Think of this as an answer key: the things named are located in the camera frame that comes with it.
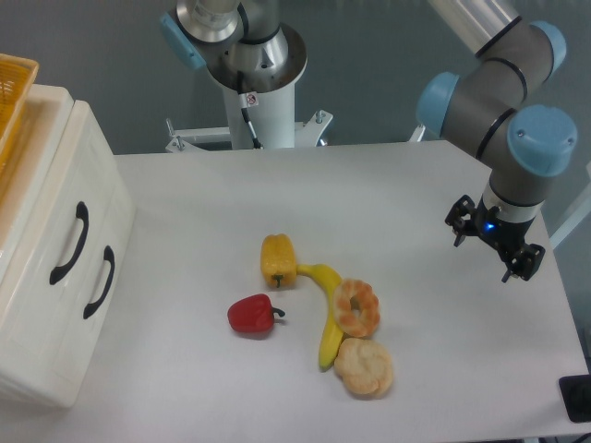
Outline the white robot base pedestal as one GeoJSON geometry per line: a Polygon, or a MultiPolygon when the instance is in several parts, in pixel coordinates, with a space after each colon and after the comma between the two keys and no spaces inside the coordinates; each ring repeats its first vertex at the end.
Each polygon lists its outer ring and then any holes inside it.
{"type": "Polygon", "coordinates": [[[280,20],[278,2],[178,1],[160,28],[177,58],[205,69],[221,89],[227,119],[225,127],[170,129],[168,151],[221,142],[234,150],[325,145],[331,113],[296,121],[295,88],[308,54],[301,35],[280,20]]]}

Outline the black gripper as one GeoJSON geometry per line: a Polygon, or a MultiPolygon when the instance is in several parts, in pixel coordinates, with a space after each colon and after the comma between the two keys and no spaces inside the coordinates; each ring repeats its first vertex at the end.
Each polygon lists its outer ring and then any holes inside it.
{"type": "Polygon", "coordinates": [[[503,212],[504,204],[502,199],[483,194],[476,207],[468,195],[463,195],[452,205],[445,223],[455,235],[455,247],[466,237],[476,235],[499,253],[506,267],[502,282],[511,277],[529,281],[537,273],[546,249],[525,243],[525,235],[534,218],[514,221],[512,213],[507,216],[503,212]]]}

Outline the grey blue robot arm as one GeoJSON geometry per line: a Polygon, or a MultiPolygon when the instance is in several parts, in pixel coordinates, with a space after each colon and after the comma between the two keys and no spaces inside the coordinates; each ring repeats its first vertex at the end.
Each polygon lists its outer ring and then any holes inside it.
{"type": "Polygon", "coordinates": [[[505,1],[433,1],[478,67],[444,72],[424,88],[416,118],[428,131],[488,166],[479,201],[460,197],[445,222],[459,245],[477,237],[510,278],[530,280],[545,256],[525,236],[577,144],[573,119],[556,107],[525,105],[561,67],[567,45],[546,21],[528,23],[505,1]]]}

